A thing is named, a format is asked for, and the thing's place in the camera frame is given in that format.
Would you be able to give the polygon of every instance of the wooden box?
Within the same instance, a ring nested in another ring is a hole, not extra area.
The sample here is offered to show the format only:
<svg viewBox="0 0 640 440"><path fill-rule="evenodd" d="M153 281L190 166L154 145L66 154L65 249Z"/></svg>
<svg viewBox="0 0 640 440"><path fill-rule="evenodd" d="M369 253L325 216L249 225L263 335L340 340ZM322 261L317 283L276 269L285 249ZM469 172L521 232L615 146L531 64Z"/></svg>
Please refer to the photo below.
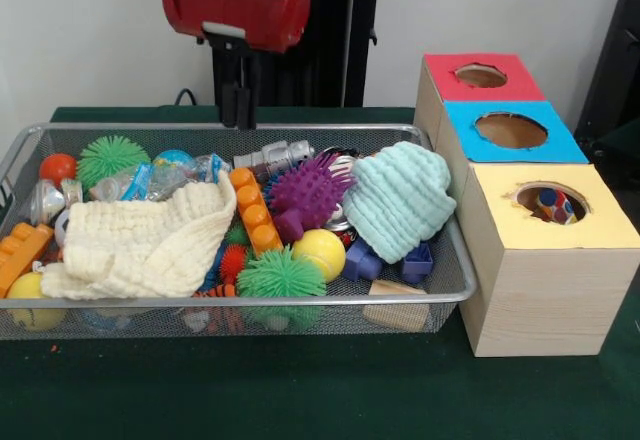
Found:
<svg viewBox="0 0 640 440"><path fill-rule="evenodd" d="M532 213L536 188L580 220ZM458 209L479 280L461 304L476 356L596 355L640 263L640 237L591 165L473 164Z"/></svg>
<svg viewBox="0 0 640 440"><path fill-rule="evenodd" d="M414 125L438 146L444 102L536 102L545 97L516 55L471 53L425 55Z"/></svg>
<svg viewBox="0 0 640 440"><path fill-rule="evenodd" d="M588 163L549 102L445 102L436 152L460 201L469 162Z"/></svg>

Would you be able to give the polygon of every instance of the yellow box top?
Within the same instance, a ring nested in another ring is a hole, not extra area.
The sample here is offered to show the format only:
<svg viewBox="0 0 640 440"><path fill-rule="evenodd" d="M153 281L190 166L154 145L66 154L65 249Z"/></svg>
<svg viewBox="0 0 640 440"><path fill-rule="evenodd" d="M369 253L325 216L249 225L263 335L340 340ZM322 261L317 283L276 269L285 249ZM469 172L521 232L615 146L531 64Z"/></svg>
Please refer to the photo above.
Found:
<svg viewBox="0 0 640 440"><path fill-rule="evenodd" d="M473 164L472 168L507 249L640 248L638 232L593 165ZM536 187L559 187L577 198L586 207L584 218L561 225L534 217L520 202L531 206Z"/></svg>

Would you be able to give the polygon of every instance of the toy pile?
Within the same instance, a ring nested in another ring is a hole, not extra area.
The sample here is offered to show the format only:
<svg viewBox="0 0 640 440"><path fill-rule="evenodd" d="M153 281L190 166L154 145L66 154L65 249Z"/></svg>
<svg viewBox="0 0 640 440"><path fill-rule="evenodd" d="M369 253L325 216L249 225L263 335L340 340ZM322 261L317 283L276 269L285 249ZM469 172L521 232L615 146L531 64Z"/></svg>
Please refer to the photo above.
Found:
<svg viewBox="0 0 640 440"><path fill-rule="evenodd" d="M415 285L433 268L427 241L456 206L444 160L408 142L368 157L277 142L233 164L181 150L151 161L118 136L97 139L77 161L47 157L31 225L17 225L0 244L0 298L322 296L337 279L375 281L398 262L403 281ZM182 320L193 332L239 333L245 321L302 331L321 311L198 307ZM66 315L14 312L36 331Z"/></svg>

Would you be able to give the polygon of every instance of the yellow ball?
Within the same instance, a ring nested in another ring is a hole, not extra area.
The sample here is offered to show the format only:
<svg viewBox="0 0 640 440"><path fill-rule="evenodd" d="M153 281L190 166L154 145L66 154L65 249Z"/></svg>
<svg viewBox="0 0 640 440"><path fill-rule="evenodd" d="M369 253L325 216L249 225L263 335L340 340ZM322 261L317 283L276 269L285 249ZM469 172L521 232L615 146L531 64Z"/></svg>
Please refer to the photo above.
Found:
<svg viewBox="0 0 640 440"><path fill-rule="evenodd" d="M7 298L48 298L42 293L41 273L27 273L18 278L7 293ZM7 310L16 325L30 332L44 332L57 327L67 314L66 309L17 309Z"/></svg>
<svg viewBox="0 0 640 440"><path fill-rule="evenodd" d="M329 230L308 230L293 244L293 258L306 257L324 276L326 283L335 280L347 261L347 252L342 240Z"/></svg>

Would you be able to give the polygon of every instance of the white wall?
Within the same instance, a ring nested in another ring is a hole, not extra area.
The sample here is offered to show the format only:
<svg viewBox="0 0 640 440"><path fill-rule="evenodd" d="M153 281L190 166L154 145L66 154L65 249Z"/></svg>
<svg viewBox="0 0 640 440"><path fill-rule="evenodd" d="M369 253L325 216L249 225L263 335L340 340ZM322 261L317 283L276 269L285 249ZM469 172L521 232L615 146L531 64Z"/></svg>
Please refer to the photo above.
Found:
<svg viewBox="0 0 640 440"><path fill-rule="evenodd" d="M423 52L520 54L575 127L616 0L378 0L365 101L413 105Z"/></svg>
<svg viewBox="0 0 640 440"><path fill-rule="evenodd" d="M365 101L413 106L427 50L517 52L573 125L614 5L379 0ZM212 101L210 54L171 30L161 0L0 0L0 153L57 106L166 104L184 86Z"/></svg>

